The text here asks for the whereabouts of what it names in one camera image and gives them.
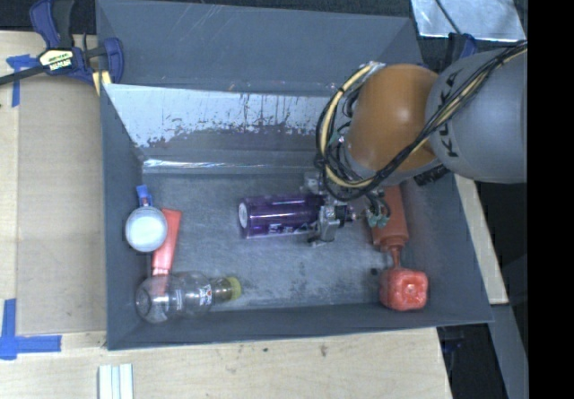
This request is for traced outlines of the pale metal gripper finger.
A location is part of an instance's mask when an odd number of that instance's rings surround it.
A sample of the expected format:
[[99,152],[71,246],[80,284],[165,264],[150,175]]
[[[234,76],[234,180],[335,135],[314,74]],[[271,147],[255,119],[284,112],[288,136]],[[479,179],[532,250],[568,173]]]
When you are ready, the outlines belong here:
[[320,207],[317,219],[309,227],[309,246],[319,247],[334,241],[338,228],[339,220],[336,218],[335,208],[331,205]]
[[314,196],[324,196],[325,189],[322,177],[317,171],[307,171],[304,173],[303,189],[305,193]]

